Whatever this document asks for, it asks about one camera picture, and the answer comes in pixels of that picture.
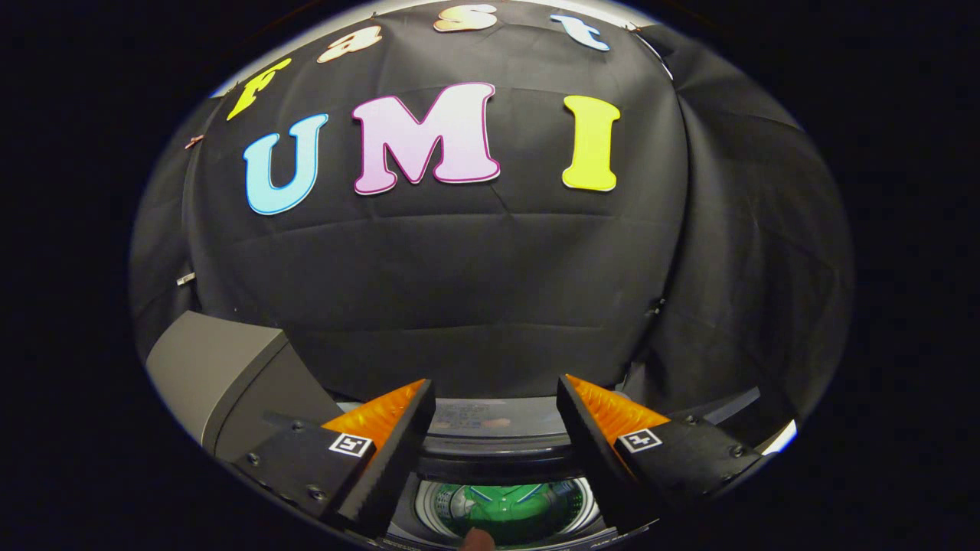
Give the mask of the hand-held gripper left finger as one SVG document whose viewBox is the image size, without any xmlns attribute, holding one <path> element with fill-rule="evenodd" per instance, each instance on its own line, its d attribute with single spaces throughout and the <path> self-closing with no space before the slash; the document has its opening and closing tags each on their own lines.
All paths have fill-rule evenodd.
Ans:
<svg viewBox="0 0 980 551">
<path fill-rule="evenodd" d="M 301 516 L 368 540 L 387 533 L 436 410 L 413 381 L 325 423 L 290 419 L 232 467 Z"/>
</svg>

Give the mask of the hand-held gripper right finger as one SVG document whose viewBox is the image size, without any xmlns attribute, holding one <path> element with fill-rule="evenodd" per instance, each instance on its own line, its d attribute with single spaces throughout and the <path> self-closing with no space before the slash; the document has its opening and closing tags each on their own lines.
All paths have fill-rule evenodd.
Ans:
<svg viewBox="0 0 980 551">
<path fill-rule="evenodd" d="M 571 374 L 559 377 L 556 399 L 599 512 L 620 531 L 699 508 L 763 460 L 700 416 L 669 418 Z"/>
</svg>

